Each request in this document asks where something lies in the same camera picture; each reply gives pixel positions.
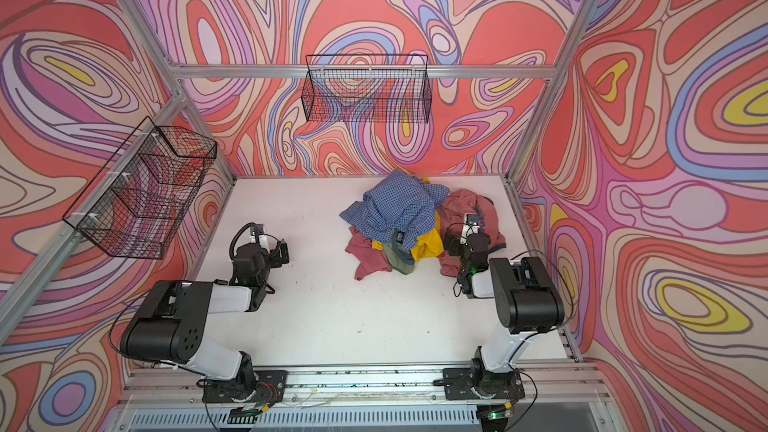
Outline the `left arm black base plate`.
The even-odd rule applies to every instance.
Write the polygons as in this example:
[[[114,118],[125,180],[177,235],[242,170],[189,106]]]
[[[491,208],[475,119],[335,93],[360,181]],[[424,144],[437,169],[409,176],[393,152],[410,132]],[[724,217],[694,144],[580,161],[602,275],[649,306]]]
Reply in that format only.
[[[287,370],[257,370],[251,376],[238,376],[228,381],[199,379],[206,404],[254,403],[274,405],[283,400]]]

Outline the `pink hooded sweatshirt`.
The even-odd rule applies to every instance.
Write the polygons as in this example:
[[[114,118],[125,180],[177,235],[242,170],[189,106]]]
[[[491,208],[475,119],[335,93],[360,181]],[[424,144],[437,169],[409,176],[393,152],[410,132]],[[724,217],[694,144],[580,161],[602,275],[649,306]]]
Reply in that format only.
[[[482,220],[482,232],[490,237],[490,253],[500,251],[506,247],[506,238],[500,229],[500,223],[496,207],[491,199],[479,195],[468,189],[458,189],[451,192],[442,205],[438,208],[439,215],[439,234],[443,240],[447,231],[456,235],[463,236],[465,216],[467,214],[478,214]],[[455,276],[456,269],[450,269],[445,265],[447,253],[444,252],[438,257],[440,263],[440,273],[443,276],[458,278]]]

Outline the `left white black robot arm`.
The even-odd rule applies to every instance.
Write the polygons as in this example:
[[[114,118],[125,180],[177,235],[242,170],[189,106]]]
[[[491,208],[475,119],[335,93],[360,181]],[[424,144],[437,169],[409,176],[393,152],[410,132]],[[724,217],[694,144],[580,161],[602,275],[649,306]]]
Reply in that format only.
[[[206,331],[215,315],[254,313],[266,296],[274,268],[289,263],[288,245],[278,240],[272,249],[260,242],[229,248],[230,280],[161,280],[122,333],[120,353],[129,359],[170,365],[199,376],[203,403],[251,403],[258,408],[282,401],[284,371],[259,373],[251,356],[228,348]]]

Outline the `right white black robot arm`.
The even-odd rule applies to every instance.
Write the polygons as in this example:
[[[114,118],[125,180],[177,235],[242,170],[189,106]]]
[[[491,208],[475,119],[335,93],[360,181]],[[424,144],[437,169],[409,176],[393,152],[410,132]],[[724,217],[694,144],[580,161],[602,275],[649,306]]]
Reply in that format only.
[[[467,368],[445,368],[436,382],[450,401],[524,397],[517,364],[533,340],[560,328],[565,306],[538,257],[523,252],[511,259],[492,257],[484,232],[446,233],[448,253],[460,260],[454,294],[491,300],[500,327],[477,347]]]

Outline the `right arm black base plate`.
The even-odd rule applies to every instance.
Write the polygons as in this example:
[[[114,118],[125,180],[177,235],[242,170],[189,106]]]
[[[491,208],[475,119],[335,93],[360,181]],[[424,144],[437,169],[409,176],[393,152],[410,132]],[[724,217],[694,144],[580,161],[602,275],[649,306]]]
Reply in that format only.
[[[443,389],[448,400],[502,400],[516,403],[526,397],[523,381],[517,371],[492,373],[480,369],[445,368],[442,377],[433,381]]]

